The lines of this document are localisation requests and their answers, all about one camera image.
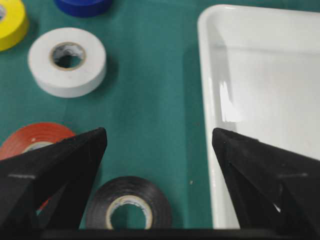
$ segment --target yellow tape roll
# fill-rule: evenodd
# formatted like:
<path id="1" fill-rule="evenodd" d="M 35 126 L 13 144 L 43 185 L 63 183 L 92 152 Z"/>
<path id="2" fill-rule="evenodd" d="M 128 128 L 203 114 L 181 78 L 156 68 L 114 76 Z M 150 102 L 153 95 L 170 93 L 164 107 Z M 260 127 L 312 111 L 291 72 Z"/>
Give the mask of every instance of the yellow tape roll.
<path id="1" fill-rule="evenodd" d="M 0 0 L 0 51 L 19 43 L 28 27 L 29 21 L 21 0 Z"/>

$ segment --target white tray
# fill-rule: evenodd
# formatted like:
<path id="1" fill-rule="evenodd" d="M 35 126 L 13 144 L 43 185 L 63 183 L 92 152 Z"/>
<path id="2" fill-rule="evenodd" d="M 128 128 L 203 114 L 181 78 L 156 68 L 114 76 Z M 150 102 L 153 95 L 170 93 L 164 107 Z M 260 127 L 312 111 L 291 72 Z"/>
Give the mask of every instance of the white tray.
<path id="1" fill-rule="evenodd" d="M 213 226 L 237 228 L 212 130 L 320 159 L 320 13 L 216 5 L 198 37 Z"/>

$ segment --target black tape roll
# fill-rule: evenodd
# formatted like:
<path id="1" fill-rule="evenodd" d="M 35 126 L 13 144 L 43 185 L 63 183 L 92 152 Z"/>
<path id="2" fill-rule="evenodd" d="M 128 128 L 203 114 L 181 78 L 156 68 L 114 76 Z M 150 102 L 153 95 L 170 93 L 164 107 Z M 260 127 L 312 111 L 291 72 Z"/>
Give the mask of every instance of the black tape roll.
<path id="1" fill-rule="evenodd" d="M 124 204 L 142 209 L 146 229 L 171 227 L 171 207 L 161 190 L 141 177 L 123 176 L 108 181 L 95 193 L 86 213 L 86 228 L 113 229 L 112 213 Z"/>

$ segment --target green table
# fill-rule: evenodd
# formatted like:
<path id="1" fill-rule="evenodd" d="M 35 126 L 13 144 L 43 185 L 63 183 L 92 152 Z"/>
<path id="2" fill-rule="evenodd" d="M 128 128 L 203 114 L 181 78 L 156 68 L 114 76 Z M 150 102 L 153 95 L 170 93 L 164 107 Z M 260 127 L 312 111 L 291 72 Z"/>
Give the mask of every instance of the green table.
<path id="1" fill-rule="evenodd" d="M 174 228 L 212 227 L 199 14 L 215 4 L 320 10 L 318 0 L 115 0 L 106 14 L 76 18 L 52 0 L 24 3 L 29 32 L 20 44 L 0 52 L 0 143 L 37 122 L 60 123 L 76 133 L 104 127 L 108 147 L 92 193 L 119 176 L 146 178 L 166 194 Z M 87 30 L 106 47 L 106 78 L 86 96 L 51 96 L 29 71 L 31 44 L 62 27 Z"/>

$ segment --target electrical tape roll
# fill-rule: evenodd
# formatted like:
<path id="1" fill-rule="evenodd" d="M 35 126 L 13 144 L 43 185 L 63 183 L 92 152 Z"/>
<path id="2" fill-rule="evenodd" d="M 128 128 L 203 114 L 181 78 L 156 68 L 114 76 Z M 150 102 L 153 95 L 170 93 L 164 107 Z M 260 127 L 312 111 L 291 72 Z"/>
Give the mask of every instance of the electrical tape roll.
<path id="1" fill-rule="evenodd" d="M 77 56 L 80 63 L 61 67 L 65 56 Z M 96 89 L 106 76 L 107 54 L 92 33 L 73 27 L 51 30 L 40 36 L 28 53 L 28 65 L 38 86 L 47 93 L 75 98 Z"/>
<path id="2" fill-rule="evenodd" d="M 123 176 L 108 181 L 95 193 L 86 213 L 86 228 L 113 229 L 111 216 L 125 204 L 142 209 L 145 229 L 171 227 L 171 207 L 161 190 L 146 179 Z"/>
<path id="3" fill-rule="evenodd" d="M 0 0 L 0 51 L 18 44 L 27 34 L 29 21 L 21 0 Z"/>
<path id="4" fill-rule="evenodd" d="M 112 0 L 54 0 L 64 13 L 75 17 L 93 17 L 108 10 Z"/>
<path id="5" fill-rule="evenodd" d="M 34 123 L 18 129 L 0 147 L 0 160 L 54 144 L 75 134 L 67 127 L 53 123 Z"/>

